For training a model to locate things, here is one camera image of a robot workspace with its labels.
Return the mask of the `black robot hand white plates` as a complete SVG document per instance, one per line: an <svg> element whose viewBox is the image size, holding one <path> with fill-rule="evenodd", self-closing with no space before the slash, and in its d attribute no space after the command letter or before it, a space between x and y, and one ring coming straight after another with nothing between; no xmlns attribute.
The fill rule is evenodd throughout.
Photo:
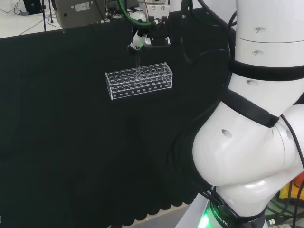
<svg viewBox="0 0 304 228"><path fill-rule="evenodd" d="M147 16L143 11L137 11L131 18L133 23L133 38L128 46L128 51L139 54L145 49L167 48L171 45L169 33L169 17L154 18Z"/></svg>

